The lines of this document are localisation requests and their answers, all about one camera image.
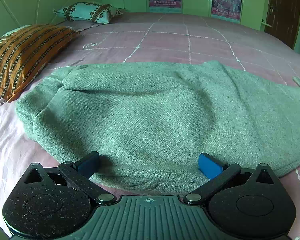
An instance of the green blanket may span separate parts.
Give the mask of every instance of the green blanket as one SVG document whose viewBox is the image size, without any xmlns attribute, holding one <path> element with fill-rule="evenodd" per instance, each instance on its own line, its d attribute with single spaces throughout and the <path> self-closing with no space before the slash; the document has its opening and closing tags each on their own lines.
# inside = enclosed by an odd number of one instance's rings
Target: green blanket
<svg viewBox="0 0 300 240">
<path fill-rule="evenodd" d="M 183 194 L 208 179 L 207 152 L 278 176 L 300 165 L 300 87 L 211 61 L 65 67 L 17 102 L 29 137 L 59 162 L 98 151 L 91 180 L 135 193 Z"/>
</svg>

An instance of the pillowcase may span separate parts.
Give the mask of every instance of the pillowcase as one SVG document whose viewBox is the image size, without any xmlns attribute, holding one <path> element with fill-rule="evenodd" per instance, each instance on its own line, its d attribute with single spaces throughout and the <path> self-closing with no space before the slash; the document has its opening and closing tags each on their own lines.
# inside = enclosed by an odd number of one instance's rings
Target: pillowcase
<svg viewBox="0 0 300 240">
<path fill-rule="evenodd" d="M 78 33 L 55 25 L 30 25 L 0 38 L 0 97 L 17 99 L 40 70 Z"/>
<path fill-rule="evenodd" d="M 90 20 L 92 22 L 108 24 L 112 18 L 122 13 L 111 4 L 97 4 L 78 2 L 58 11 L 53 10 L 58 16 L 68 21 Z"/>
</svg>

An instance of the orange striped pillow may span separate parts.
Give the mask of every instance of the orange striped pillow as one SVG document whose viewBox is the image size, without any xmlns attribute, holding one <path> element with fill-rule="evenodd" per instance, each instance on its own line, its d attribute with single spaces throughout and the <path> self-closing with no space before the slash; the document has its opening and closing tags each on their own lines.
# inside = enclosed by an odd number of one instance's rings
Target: orange striped pillow
<svg viewBox="0 0 300 240">
<path fill-rule="evenodd" d="M 55 25 L 31 25 L 0 42 L 0 97 L 11 102 L 58 51 L 78 35 Z"/>
</svg>

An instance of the door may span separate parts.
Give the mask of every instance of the door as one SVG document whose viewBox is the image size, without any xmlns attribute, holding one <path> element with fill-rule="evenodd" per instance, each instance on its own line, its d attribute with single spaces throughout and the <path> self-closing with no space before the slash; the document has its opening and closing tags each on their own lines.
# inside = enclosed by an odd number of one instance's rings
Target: door
<svg viewBox="0 0 300 240">
<path fill-rule="evenodd" d="M 294 48 L 300 23 L 300 0 L 270 0 L 265 32 Z"/>
</svg>

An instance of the pink bedsheet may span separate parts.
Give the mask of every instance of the pink bedsheet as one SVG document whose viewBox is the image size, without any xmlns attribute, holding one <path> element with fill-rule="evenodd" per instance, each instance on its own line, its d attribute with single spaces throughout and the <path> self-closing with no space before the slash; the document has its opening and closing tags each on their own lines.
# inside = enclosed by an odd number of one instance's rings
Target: pink bedsheet
<svg viewBox="0 0 300 240">
<path fill-rule="evenodd" d="M 68 65 L 167 61 L 200 64 L 218 60 L 276 83 L 296 86 L 300 55 L 278 39 L 242 25 L 218 19 L 180 15 L 125 14 L 113 23 L 81 32 L 28 87 L 31 90 L 53 69 Z M 2 206 L 32 162 L 54 167 L 58 162 L 24 133 L 14 112 L 15 102 L 0 107 L 0 226 L 10 235 Z M 281 178 L 297 208 L 290 231 L 300 239 L 300 167 Z M 128 194 L 108 189 L 115 195 Z"/>
</svg>

